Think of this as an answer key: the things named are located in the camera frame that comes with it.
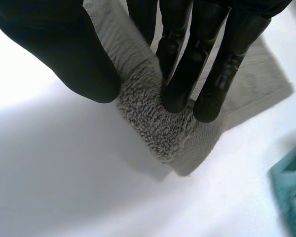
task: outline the terry cloth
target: terry cloth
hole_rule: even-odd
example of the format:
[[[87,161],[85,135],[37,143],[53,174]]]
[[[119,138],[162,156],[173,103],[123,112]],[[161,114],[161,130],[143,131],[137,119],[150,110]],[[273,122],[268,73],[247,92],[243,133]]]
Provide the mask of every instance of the terry cloth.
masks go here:
[[[282,217],[296,237],[296,147],[271,168],[270,176]]]
[[[162,74],[157,57],[129,19],[125,0],[85,0],[99,39],[123,83],[117,109],[137,131],[151,153],[180,176],[194,171],[214,148],[221,134],[285,99],[292,87],[275,60],[257,40],[234,80],[220,116],[210,124],[192,114],[218,46],[204,69],[188,106],[179,114],[160,102]]]

